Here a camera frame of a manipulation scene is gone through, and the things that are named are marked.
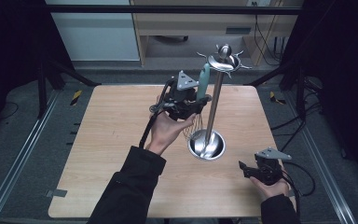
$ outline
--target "cable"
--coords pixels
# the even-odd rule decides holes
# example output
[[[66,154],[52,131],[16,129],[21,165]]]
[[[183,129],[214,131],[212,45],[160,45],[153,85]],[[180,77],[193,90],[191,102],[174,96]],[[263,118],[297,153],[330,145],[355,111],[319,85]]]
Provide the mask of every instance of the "cable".
[[[255,33],[256,33],[256,31],[257,31],[257,28],[258,28],[257,15],[255,15]],[[260,53],[261,53],[261,55],[263,56],[263,59],[264,59],[264,61],[266,62],[266,64],[271,65],[271,66],[278,66],[278,65],[279,65],[278,63],[277,63],[277,64],[275,64],[275,63],[269,63],[269,62],[267,61],[266,56],[265,56],[264,53],[263,53],[263,50],[260,48],[260,46],[258,46],[257,40],[256,40],[256,38],[255,38],[255,34],[254,34],[254,40],[255,40],[255,45],[257,46],[258,50],[260,50]]]
[[[312,108],[314,108],[316,105],[319,105],[319,104],[320,104],[320,103],[315,103],[315,104],[311,105],[309,108],[307,108],[305,111],[308,112],[309,110],[311,110]],[[297,120],[297,119],[299,119],[299,118],[300,118],[300,116],[296,116],[296,117],[294,117],[293,119],[290,119],[290,120],[286,121],[285,123],[280,124],[280,125],[275,126],[275,127],[272,127],[272,128],[270,128],[270,129],[271,129],[272,131],[277,130],[277,129],[280,129],[281,127],[284,127],[284,126],[288,125],[289,123],[291,123],[291,122],[293,122],[293,121],[295,121],[295,120]]]
[[[279,133],[279,134],[273,134],[272,136],[274,137],[281,137],[281,136],[290,136],[293,135],[295,133]]]
[[[275,41],[275,45],[274,45],[274,56],[276,59],[278,59],[278,62],[282,61],[283,49],[284,49],[284,37],[283,37],[283,40],[281,43],[281,49],[280,49],[279,53],[276,52],[276,41]]]
[[[140,148],[145,148],[145,142],[146,142],[147,136],[149,135],[154,122],[156,121],[158,115],[164,111],[164,110],[160,111],[160,109],[161,109],[160,105],[164,99],[165,92],[167,91],[168,87],[171,86],[172,84],[173,84],[173,80],[172,79],[168,80],[165,83],[165,86],[161,92],[161,95],[159,96],[158,102],[155,105],[150,106],[149,110],[150,110],[150,112],[153,113],[153,115],[150,117],[150,120],[147,122],[144,134],[142,135],[141,141],[139,142]]]
[[[275,60],[276,62],[278,62],[278,64],[269,63],[269,62],[267,61],[267,59],[266,59],[266,57],[265,57],[265,55],[264,55],[264,53],[263,53],[263,50],[261,50],[261,48],[260,48],[260,46],[258,45],[257,40],[256,40],[256,38],[255,38],[255,33],[256,33],[256,31],[258,31],[258,33],[260,33],[261,38],[263,39],[264,44],[266,45],[266,48],[267,48],[267,50],[268,50],[268,52],[269,52],[269,55],[272,57],[273,60]],[[278,66],[278,65],[280,65],[279,63],[280,63],[281,61],[278,60],[278,59],[276,58],[276,56],[271,53],[271,50],[269,49],[269,45],[267,44],[267,40],[266,40],[266,38],[264,38],[263,34],[261,33],[260,27],[258,26],[257,14],[255,14],[255,33],[254,33],[255,44],[256,44],[257,48],[260,50],[260,53],[261,53],[261,55],[263,56],[264,61],[265,61],[268,65],[272,65],[272,66]]]
[[[14,106],[16,106],[16,109],[15,109],[14,112],[12,112],[11,114],[9,114],[9,115],[7,115],[7,116],[5,116],[5,117],[0,118],[0,120],[10,118],[11,116],[13,116],[13,115],[19,110],[19,105],[18,105],[18,104],[13,103],[13,102],[7,102],[7,104],[13,104]]]
[[[290,137],[290,139],[286,142],[286,144],[284,144],[284,146],[281,148],[280,152],[283,152],[286,149],[286,147],[289,145],[289,143],[295,138],[296,134],[298,134],[300,132],[300,130],[302,128],[304,128],[304,126],[305,126],[305,121],[303,120],[301,122],[301,124],[298,126],[297,130],[295,131],[295,133]]]
[[[316,189],[316,182],[315,182],[315,179],[312,177],[312,175],[310,174],[309,171],[307,171],[304,167],[294,163],[294,162],[291,162],[291,161],[283,161],[283,164],[290,164],[290,165],[294,165],[295,167],[301,169],[302,171],[304,171],[309,177],[310,177],[310,180],[312,181],[312,189],[310,190],[310,192],[308,193],[301,193],[301,196],[304,196],[304,197],[308,197],[310,196],[311,194],[313,194],[313,192],[315,191]]]
[[[300,196],[298,194],[298,189],[295,186],[295,183],[292,181],[292,178],[289,174],[287,174],[285,171],[283,171],[290,179],[288,179],[286,176],[282,175],[282,179],[284,179],[293,189],[293,192],[295,193],[295,199],[296,199],[296,213],[297,216],[300,217]]]

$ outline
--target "wooden tabletop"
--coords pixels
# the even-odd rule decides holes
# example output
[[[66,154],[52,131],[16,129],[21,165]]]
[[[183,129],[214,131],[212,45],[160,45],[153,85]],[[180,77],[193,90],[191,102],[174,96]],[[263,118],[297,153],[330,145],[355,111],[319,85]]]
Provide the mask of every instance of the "wooden tabletop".
[[[98,86],[89,100],[73,148],[53,197],[51,217],[89,217],[130,146],[138,146],[149,120],[149,107],[163,86]],[[213,94],[213,85],[208,87]],[[202,111],[207,126],[210,105]],[[213,129],[226,141],[215,161],[189,152],[182,134],[163,153],[167,160],[149,208],[149,217],[259,217],[260,198],[243,177],[238,161],[256,167],[255,153],[275,147],[257,91],[222,86]]]

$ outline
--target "forearm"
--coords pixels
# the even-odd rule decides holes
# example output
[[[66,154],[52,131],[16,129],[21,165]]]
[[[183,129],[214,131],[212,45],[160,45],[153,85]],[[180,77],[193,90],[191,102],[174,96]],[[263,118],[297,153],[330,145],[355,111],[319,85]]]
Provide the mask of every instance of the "forearm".
[[[113,175],[88,223],[145,223],[165,160],[132,147],[120,172]]]
[[[268,198],[261,203],[263,224],[298,224],[301,223],[290,199],[283,194]]]

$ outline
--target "stainless steel rod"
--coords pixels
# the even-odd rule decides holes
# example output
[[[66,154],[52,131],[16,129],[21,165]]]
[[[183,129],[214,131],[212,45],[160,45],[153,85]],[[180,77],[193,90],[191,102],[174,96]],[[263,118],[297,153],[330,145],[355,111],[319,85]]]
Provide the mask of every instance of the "stainless steel rod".
[[[209,141],[211,140],[211,132],[213,128],[214,116],[216,114],[216,108],[217,108],[217,103],[219,101],[220,90],[222,89],[223,77],[224,77],[223,72],[217,72],[216,82],[214,83],[214,89],[213,89],[211,111],[209,113],[208,126],[206,128],[205,144],[204,144],[204,148],[202,149],[201,155],[204,153],[205,148],[208,146]]]

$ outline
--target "person's right hand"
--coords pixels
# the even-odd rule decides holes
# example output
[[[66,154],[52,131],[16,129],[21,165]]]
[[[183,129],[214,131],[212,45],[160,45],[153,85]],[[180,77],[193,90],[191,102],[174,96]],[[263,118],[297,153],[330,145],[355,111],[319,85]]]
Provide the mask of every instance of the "person's right hand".
[[[263,202],[271,197],[284,194],[284,196],[289,195],[289,185],[284,179],[280,179],[275,184],[268,186],[263,184],[263,182],[259,181],[258,179],[254,178],[253,176],[250,177],[252,183],[257,187],[260,196]]]
[[[152,140],[146,149],[161,155],[183,129],[193,125],[195,117],[196,114],[192,114],[186,120],[176,121],[171,119],[167,113],[160,113],[153,124]]]

